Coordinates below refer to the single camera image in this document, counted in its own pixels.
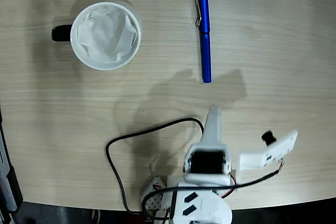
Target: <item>black cable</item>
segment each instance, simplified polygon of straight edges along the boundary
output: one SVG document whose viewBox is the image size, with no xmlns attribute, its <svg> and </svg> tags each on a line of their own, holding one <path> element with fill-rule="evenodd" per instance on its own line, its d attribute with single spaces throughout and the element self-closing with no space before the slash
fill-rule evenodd
<svg viewBox="0 0 336 224">
<path fill-rule="evenodd" d="M 111 141 L 109 141 L 106 145 L 106 156 L 107 156 L 107 159 L 109 161 L 109 164 L 117 178 L 117 181 L 118 181 L 118 184 L 119 184 L 119 187 L 120 187 L 120 190 L 121 190 L 121 197 L 122 197 L 122 202 L 124 204 L 124 207 L 126 209 L 126 211 L 130 214 L 133 214 L 133 215 L 139 215 L 140 213 L 139 212 L 136 212 L 136 211 L 131 211 L 127 205 L 127 200 L 126 200 L 126 193 L 125 193 L 125 189 L 124 189 L 124 186 L 122 184 L 122 181 L 121 181 L 121 178 L 117 172 L 117 169 L 116 167 L 114 166 L 113 164 L 113 161 L 111 159 L 111 156 L 110 156 L 110 151 L 109 151 L 109 148 L 111 146 L 111 144 L 119 141 L 119 140 L 123 140 L 123 139 L 127 139 L 127 138 L 130 138 L 130 137 L 136 137 L 136 136 L 140 136 L 140 135 L 144 135 L 144 134 L 148 134 L 148 133 L 152 133 L 152 132 L 155 132 L 155 131 L 159 131 L 161 129 L 164 129 L 166 127 L 169 127 L 169 126 L 172 126 L 172 125 L 175 125 L 175 124 L 178 124 L 178 123 L 182 123 L 182 122 L 196 122 L 200 128 L 201 128 L 201 131 L 203 133 L 204 131 L 204 127 L 202 125 L 202 123 L 198 120 L 198 119 L 195 119 L 195 118 L 184 118 L 184 119 L 179 119 L 179 120 L 175 120 L 173 122 L 170 122 L 170 123 L 167 123 L 167 124 L 163 124 L 163 125 L 160 125 L 160 126 L 157 126 L 157 127 L 154 127 L 154 128 L 151 128 L 151 129 L 148 129 L 148 130 L 144 130 L 144 131 L 141 131 L 141 132 L 136 132 L 136 133 L 132 133 L 132 134 L 129 134 L 129 135 L 125 135 L 125 136 L 120 136 L 120 137 L 117 137 Z M 283 163 L 281 163 L 281 166 L 279 167 L 279 169 L 277 169 L 276 171 L 262 177 L 262 178 L 259 178 L 259 179 L 256 179 L 256 180 L 253 180 L 251 182 L 247 182 L 247 183 L 244 183 L 244 184 L 235 184 L 235 185 L 230 185 L 230 186 L 216 186 L 216 187 L 169 187 L 169 188 L 164 188 L 164 189 L 161 189 L 161 190 L 156 190 L 156 191 L 153 191 L 149 194 L 147 194 L 142 202 L 141 202 L 141 209 L 142 209 L 142 212 L 144 213 L 145 217 L 149 218 L 149 219 L 152 219 L 152 220 L 169 220 L 169 217 L 156 217 L 156 216 L 152 216 L 150 215 L 148 212 L 147 212 L 147 209 L 146 209 L 146 202 L 153 196 L 157 195 L 157 194 L 164 194 L 164 193 L 168 193 L 168 192 L 171 192 L 171 191 L 190 191 L 190 190 L 193 190 L 193 191 L 196 191 L 196 190 L 227 190 L 227 189 L 237 189 L 237 188 L 242 188 L 242 187 L 246 187 L 246 186 L 251 186 L 251 185 L 254 185 L 254 184 L 257 184 L 259 182 L 262 182 L 264 180 L 267 180 L 273 176 L 275 176 L 276 174 L 278 174 L 281 170 L 283 166 Z"/>
<path fill-rule="evenodd" d="M 123 202 L 124 207 L 125 207 L 125 209 L 128 213 L 133 214 L 133 215 L 139 215 L 140 214 L 139 212 L 132 211 L 128 208 L 124 186 L 122 184 L 121 178 L 120 178 L 120 176 L 117 172 L 117 169 L 114 166 L 114 164 L 112 162 L 112 159 L 111 159 L 111 156 L 110 156 L 109 148 L 110 148 L 111 144 L 115 143 L 116 141 L 127 139 L 127 138 L 130 138 L 130 137 L 141 136 L 141 135 L 144 135 L 144 134 L 152 133 L 154 131 L 159 131 L 161 129 L 167 128 L 169 126 L 172 126 L 172 125 L 175 125 L 175 124 L 178 124 L 178 123 L 183 123 L 183 122 L 196 122 L 200 126 L 201 131 L 202 132 L 204 131 L 203 124 L 200 122 L 200 120 L 195 119 L 195 118 L 184 118 L 184 119 L 175 120 L 173 122 L 166 123 L 166 124 L 163 124 L 163 125 L 160 125 L 160 126 L 148 129 L 148 130 L 144 130 L 144 131 L 141 131 L 141 132 L 136 132 L 136 133 L 125 135 L 125 136 L 119 136 L 119 137 L 117 137 L 117 138 L 115 138 L 115 139 L 113 139 L 113 140 L 111 140 L 107 143 L 107 145 L 106 145 L 106 156 L 107 156 L 107 159 L 110 163 L 110 166 L 111 166 L 111 168 L 112 168 L 112 170 L 113 170 L 113 172 L 114 172 L 114 174 L 117 178 L 117 181 L 118 181 L 118 184 L 119 184 L 119 187 L 120 187 L 120 191 L 121 191 L 122 202 Z"/>
<path fill-rule="evenodd" d="M 280 172 L 280 169 L 282 167 L 280 166 L 279 169 L 277 169 L 276 171 L 267 174 L 266 176 L 247 182 L 247 183 L 243 183 L 243 184 L 236 184 L 236 185 L 231 185 L 231 186 L 214 186 L 214 187 L 208 187 L 208 186 L 200 186 L 200 187 L 191 187 L 191 186 L 183 186 L 183 187 L 168 187 L 168 188 L 164 188 L 158 191 L 153 191 L 149 194 L 147 194 L 142 202 L 141 202 L 141 209 L 142 212 L 144 213 L 146 218 L 152 219 L 152 220 L 168 220 L 170 217 L 156 217 L 153 215 L 150 215 L 146 209 L 146 202 L 154 197 L 157 194 L 164 194 L 164 193 L 169 193 L 172 191 L 201 191 L 201 190 L 227 190 L 227 189 L 237 189 L 237 188 L 242 188 L 242 187 L 247 187 L 247 186 L 251 186 L 251 185 L 255 185 L 259 182 L 262 182 L 264 180 L 267 180 L 269 178 L 272 178 L 273 176 L 277 175 Z"/>
</svg>

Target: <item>wire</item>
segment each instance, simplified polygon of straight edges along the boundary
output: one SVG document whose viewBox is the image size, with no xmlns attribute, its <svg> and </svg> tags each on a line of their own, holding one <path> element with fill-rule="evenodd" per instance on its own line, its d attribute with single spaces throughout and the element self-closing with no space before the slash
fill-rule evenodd
<svg viewBox="0 0 336 224">
<path fill-rule="evenodd" d="M 231 180 L 233 180 L 234 185 L 237 185 L 236 179 L 235 179 L 235 177 L 234 177 L 232 174 L 230 174 L 230 178 L 231 178 Z M 222 198 L 222 199 L 225 199 L 227 196 L 229 196 L 231 193 L 233 193 L 234 190 L 235 190 L 234 188 L 231 189 L 231 190 L 228 191 L 227 193 L 223 194 L 223 195 L 221 196 L 221 198 Z"/>
<path fill-rule="evenodd" d="M 106 145 L 106 156 L 107 156 L 109 164 L 110 164 L 110 166 L 111 166 L 111 168 L 112 168 L 112 170 L 113 170 L 113 172 L 114 172 L 114 174 L 117 178 L 117 181 L 118 181 L 118 184 L 119 184 L 119 187 L 120 187 L 120 191 L 121 191 L 122 202 L 123 202 L 123 205 L 124 205 L 124 207 L 125 207 L 125 209 L 128 213 L 133 214 L 133 215 L 139 215 L 140 214 L 139 212 L 130 210 L 128 205 L 127 205 L 126 193 L 125 193 L 124 186 L 122 184 L 121 178 L 120 178 L 120 176 L 118 174 L 118 171 L 117 171 L 116 167 L 114 166 L 113 161 L 112 161 L 111 156 L 110 156 L 109 148 L 110 148 L 111 144 L 113 144 L 113 143 L 115 143 L 119 140 L 123 140 L 123 139 L 131 138 L 131 137 L 136 137 L 136 136 L 152 133 L 152 132 L 155 132 L 155 131 L 159 131 L 159 130 L 164 129 L 166 127 L 169 127 L 169 126 L 172 126 L 172 125 L 175 125 L 175 124 L 178 124 L 178 123 L 182 123 L 182 122 L 196 122 L 200 126 L 202 133 L 204 131 L 204 127 L 203 127 L 202 123 L 200 122 L 200 120 L 195 119 L 195 118 L 184 118 L 184 119 L 175 120 L 173 122 L 163 124 L 163 125 L 160 125 L 160 126 L 148 129 L 148 130 L 144 130 L 144 131 L 141 131 L 141 132 L 136 132 L 136 133 L 128 134 L 128 135 L 125 135 L 125 136 L 120 136 L 120 137 L 117 137 L 115 139 L 112 139 L 111 141 L 109 141 L 107 143 L 107 145 Z M 192 191 L 196 191 L 196 190 L 200 191 L 200 190 L 228 190 L 228 189 L 231 189 L 232 190 L 230 192 L 230 194 L 231 194 L 233 192 L 233 190 L 236 189 L 236 188 L 242 188 L 242 187 L 255 185 L 259 182 L 262 182 L 264 180 L 267 180 L 267 179 L 277 175 L 281 171 L 283 165 L 284 165 L 284 162 L 281 160 L 280 167 L 276 171 L 274 171 L 272 173 L 269 173 L 266 176 L 261 177 L 259 179 L 256 179 L 256 180 L 253 180 L 253 181 L 250 181 L 250 182 L 247 182 L 247 183 L 243 183 L 243 184 L 236 184 L 235 183 L 234 185 L 230 185 L 230 186 L 216 186 L 216 187 L 203 186 L 203 187 L 196 187 L 196 188 L 195 187 L 169 187 L 169 188 L 163 188 L 163 189 L 160 189 L 160 190 L 155 190 L 155 191 L 147 194 L 143 198 L 143 200 L 141 202 L 141 209 L 142 209 L 142 212 L 145 215 L 145 217 L 147 217 L 149 219 L 152 219 L 152 220 L 169 220 L 170 217 L 156 217 L 156 216 L 153 216 L 153 215 L 149 214 L 147 209 L 146 209 L 146 202 L 150 198 L 154 197 L 155 195 L 169 193 L 169 192 L 173 192 L 173 191 L 191 191 L 191 190 Z"/>
<path fill-rule="evenodd" d="M 119 184 L 119 187 L 120 187 L 120 191 L 121 191 L 121 197 L 122 197 L 122 203 L 126 209 L 126 211 L 132 215 L 139 215 L 140 213 L 139 212 L 136 212 L 136 211 L 132 211 L 129 209 L 128 205 L 127 205 L 127 200 L 126 200 L 126 193 L 125 193 L 125 189 L 124 189 L 124 186 L 122 184 L 122 181 L 121 181 L 121 178 L 117 172 L 117 169 L 116 167 L 114 166 L 113 164 L 113 161 L 111 159 L 111 155 L 110 155 L 110 146 L 111 144 L 119 141 L 119 140 L 123 140 L 123 139 L 127 139 L 127 138 L 130 138 L 130 137 L 136 137 L 136 136 L 141 136 L 141 135 L 144 135 L 144 134 L 148 134 L 148 133 L 152 133 L 152 132 L 155 132 L 155 131 L 159 131 L 161 129 L 164 129 L 164 128 L 167 128 L 169 126 L 172 126 L 172 125 L 175 125 L 175 124 L 178 124 L 178 123 L 183 123 L 183 122 L 196 122 L 200 128 L 201 128 L 201 131 L 203 133 L 204 131 L 204 127 L 203 127 L 203 124 L 200 122 L 200 120 L 198 119 L 195 119 L 195 118 L 183 118 L 183 119 L 179 119 L 179 120 L 175 120 L 173 122 L 170 122 L 170 123 L 166 123 L 166 124 L 163 124 L 163 125 L 160 125 L 160 126 L 157 126 L 157 127 L 154 127 L 154 128 L 151 128 L 151 129 L 148 129 L 148 130 L 144 130 L 144 131 L 141 131 L 141 132 L 136 132 L 136 133 L 133 133 L 133 134 L 129 134 L 129 135 L 125 135 L 125 136 L 119 136 L 115 139 L 112 139 L 111 141 L 109 141 L 106 145 L 106 156 L 107 156 L 107 159 L 109 161 L 109 164 L 117 178 L 117 181 L 118 181 L 118 184 Z"/>
<path fill-rule="evenodd" d="M 164 217 L 167 218 L 167 219 L 169 219 L 169 218 L 168 218 L 168 212 L 169 212 L 169 210 L 167 209 L 167 210 L 166 210 L 166 214 L 164 215 Z"/>
<path fill-rule="evenodd" d="M 247 183 L 243 183 L 243 184 L 236 184 L 236 185 L 230 185 L 230 186 L 212 186 L 212 187 L 208 187 L 208 186 L 200 186 L 200 187 L 190 187 L 190 186 L 182 186 L 182 187 L 168 187 L 168 188 L 164 188 L 162 190 L 158 190 L 158 191 L 153 191 L 149 194 L 147 194 L 142 202 L 141 202 L 141 209 L 142 212 L 144 213 L 146 218 L 152 219 L 152 220 L 168 220 L 169 218 L 165 218 L 165 217 L 156 217 L 153 215 L 150 215 L 146 209 L 146 202 L 154 197 L 157 194 L 163 194 L 163 193 L 169 193 L 172 191 L 204 191 L 204 190 L 227 190 L 227 189 L 237 189 L 237 188 L 242 188 L 242 187 L 247 187 L 247 186 L 251 186 L 251 185 L 255 185 L 257 183 L 260 183 L 262 181 L 265 181 L 269 178 L 272 178 L 273 176 L 277 175 L 280 172 L 280 169 L 282 168 L 282 166 L 280 165 L 280 167 L 275 170 L 272 173 L 267 174 L 264 177 L 261 177 L 259 179 L 247 182 Z"/>
</svg>

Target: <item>white tissue paper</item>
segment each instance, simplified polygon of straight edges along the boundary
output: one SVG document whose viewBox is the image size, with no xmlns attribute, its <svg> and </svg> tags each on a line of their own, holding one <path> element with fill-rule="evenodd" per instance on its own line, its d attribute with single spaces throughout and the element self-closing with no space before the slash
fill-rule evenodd
<svg viewBox="0 0 336 224">
<path fill-rule="evenodd" d="M 110 63 L 129 54 L 137 36 L 129 16 L 113 6 L 95 9 L 78 27 L 79 43 L 92 60 L 101 63 Z"/>
</svg>

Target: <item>red wire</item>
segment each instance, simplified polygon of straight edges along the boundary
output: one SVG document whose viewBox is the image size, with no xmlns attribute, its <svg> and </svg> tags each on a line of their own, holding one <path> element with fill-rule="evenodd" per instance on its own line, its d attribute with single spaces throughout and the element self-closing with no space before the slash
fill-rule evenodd
<svg viewBox="0 0 336 224">
<path fill-rule="evenodd" d="M 280 163 L 280 166 L 279 166 L 279 168 L 278 168 L 278 171 L 281 171 L 281 169 L 282 169 L 282 167 L 284 166 L 284 164 L 285 164 L 284 161 L 281 160 L 281 163 Z M 236 184 L 237 184 L 236 179 L 232 176 L 232 174 L 230 174 L 230 176 L 231 176 L 232 180 L 234 181 L 234 184 L 236 185 Z M 226 194 L 222 195 L 221 198 L 222 198 L 222 199 L 226 198 L 226 197 L 229 196 L 233 191 L 234 191 L 234 189 L 231 189 L 231 190 L 228 191 Z"/>
<path fill-rule="evenodd" d="M 236 179 L 234 178 L 234 176 L 232 176 L 232 174 L 230 174 L 230 177 L 232 178 L 232 180 L 233 180 L 233 182 L 234 182 L 234 185 L 236 185 L 237 182 L 236 182 Z M 229 196 L 231 193 L 233 193 L 234 190 L 235 190 L 235 189 L 232 188 L 232 189 L 231 189 L 230 191 L 228 191 L 226 194 L 222 195 L 221 198 L 222 198 L 222 199 L 226 198 L 226 197 Z"/>
</svg>

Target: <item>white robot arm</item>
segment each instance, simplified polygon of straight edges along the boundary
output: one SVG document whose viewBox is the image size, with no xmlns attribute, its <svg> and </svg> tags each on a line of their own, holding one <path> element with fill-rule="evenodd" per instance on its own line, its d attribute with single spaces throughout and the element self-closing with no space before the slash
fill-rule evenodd
<svg viewBox="0 0 336 224">
<path fill-rule="evenodd" d="M 172 224 L 230 224 L 232 211 L 220 197 L 223 190 L 197 190 L 198 187 L 229 186 L 231 184 L 231 156 L 221 140 L 221 114 L 219 106 L 212 105 L 206 119 L 204 133 L 199 143 L 191 145 L 184 160 L 184 179 L 169 176 L 168 187 L 195 187 L 165 193 L 161 209 L 170 208 Z M 271 132 L 263 135 L 267 147 L 262 151 L 242 152 L 238 155 L 236 178 L 246 169 L 263 169 L 271 162 L 281 161 L 290 152 L 298 132 L 276 140 Z"/>
</svg>

